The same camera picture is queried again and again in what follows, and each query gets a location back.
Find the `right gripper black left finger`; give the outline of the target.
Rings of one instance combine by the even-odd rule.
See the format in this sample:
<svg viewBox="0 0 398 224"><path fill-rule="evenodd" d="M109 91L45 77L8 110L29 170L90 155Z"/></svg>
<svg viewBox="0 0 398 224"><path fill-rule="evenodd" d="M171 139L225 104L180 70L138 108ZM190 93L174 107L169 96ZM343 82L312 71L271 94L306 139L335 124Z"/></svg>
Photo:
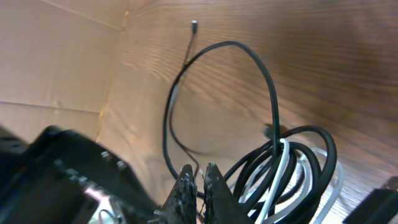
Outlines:
<svg viewBox="0 0 398 224"><path fill-rule="evenodd" d="M155 217L148 223L196 224L197 185L189 164L181 168L163 206L154 211Z"/></svg>

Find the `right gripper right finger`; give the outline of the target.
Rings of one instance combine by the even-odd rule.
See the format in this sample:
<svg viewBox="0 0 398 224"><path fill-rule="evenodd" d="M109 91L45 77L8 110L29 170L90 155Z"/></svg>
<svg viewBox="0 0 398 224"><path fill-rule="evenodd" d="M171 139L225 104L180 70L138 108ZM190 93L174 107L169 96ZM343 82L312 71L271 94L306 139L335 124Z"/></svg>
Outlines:
<svg viewBox="0 0 398 224"><path fill-rule="evenodd" d="M235 201L218 166L207 165L204 179L205 223L252 224L254 223Z"/></svg>

